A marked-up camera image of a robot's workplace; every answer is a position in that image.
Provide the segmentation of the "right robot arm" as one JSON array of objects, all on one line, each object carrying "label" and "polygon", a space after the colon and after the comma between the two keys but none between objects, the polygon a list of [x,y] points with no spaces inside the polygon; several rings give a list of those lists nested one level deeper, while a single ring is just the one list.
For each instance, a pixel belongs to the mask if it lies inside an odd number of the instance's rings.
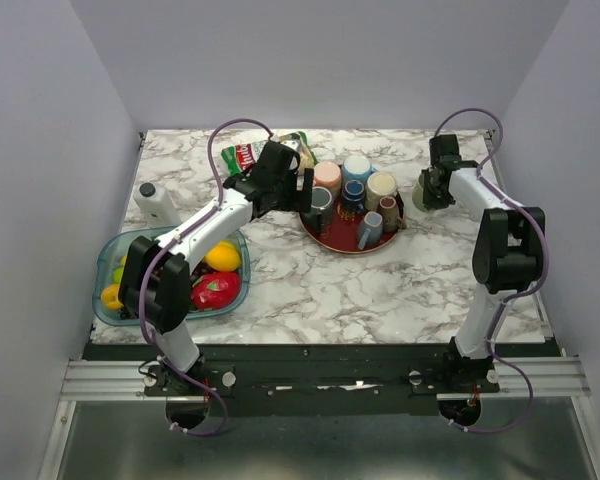
[{"label": "right robot arm", "polygon": [[480,220],[472,256],[474,299],[439,370],[442,384],[460,392],[474,383],[476,372],[489,368],[513,301],[532,294],[546,277],[545,214],[512,200],[482,175],[477,162],[464,160],[455,135],[435,135],[429,151],[430,166],[419,176],[414,204],[434,211],[460,203]]}]

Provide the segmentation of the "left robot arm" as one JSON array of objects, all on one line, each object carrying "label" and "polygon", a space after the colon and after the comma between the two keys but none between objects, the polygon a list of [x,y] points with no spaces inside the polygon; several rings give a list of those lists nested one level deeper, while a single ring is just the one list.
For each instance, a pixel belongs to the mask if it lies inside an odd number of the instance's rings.
[{"label": "left robot arm", "polygon": [[202,380],[195,365],[200,350],[186,332],[191,304],[190,276],[220,241],[271,211],[307,212],[313,171],[304,171],[297,144],[267,141],[258,160],[227,178],[218,197],[189,220],[154,240],[140,236],[129,246],[118,299],[151,326],[155,344],[169,370],[167,382],[181,395],[194,393]]}]

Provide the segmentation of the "grey-blue textured mug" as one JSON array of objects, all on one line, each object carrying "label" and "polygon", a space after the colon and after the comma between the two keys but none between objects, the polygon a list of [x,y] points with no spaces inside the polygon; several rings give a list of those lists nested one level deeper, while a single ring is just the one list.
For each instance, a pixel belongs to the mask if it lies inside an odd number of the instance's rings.
[{"label": "grey-blue textured mug", "polygon": [[369,211],[358,225],[356,246],[362,251],[375,247],[383,234],[383,218],[377,212]]}]

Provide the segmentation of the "dark teal mug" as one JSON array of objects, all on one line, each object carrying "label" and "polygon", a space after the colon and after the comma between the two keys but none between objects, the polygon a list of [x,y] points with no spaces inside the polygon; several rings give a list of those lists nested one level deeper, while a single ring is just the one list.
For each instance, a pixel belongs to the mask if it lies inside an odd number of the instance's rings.
[{"label": "dark teal mug", "polygon": [[331,192],[322,186],[312,189],[310,211],[304,215],[306,224],[320,236],[331,225],[334,215],[334,198]]}]

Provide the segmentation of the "light green mug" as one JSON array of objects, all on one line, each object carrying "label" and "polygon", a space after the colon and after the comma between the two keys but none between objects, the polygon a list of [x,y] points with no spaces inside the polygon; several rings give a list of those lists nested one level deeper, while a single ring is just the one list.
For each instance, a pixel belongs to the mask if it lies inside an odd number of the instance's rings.
[{"label": "light green mug", "polygon": [[424,172],[421,172],[417,178],[417,182],[413,187],[411,198],[413,205],[417,210],[427,213],[428,207],[424,203],[424,181],[425,175]]}]

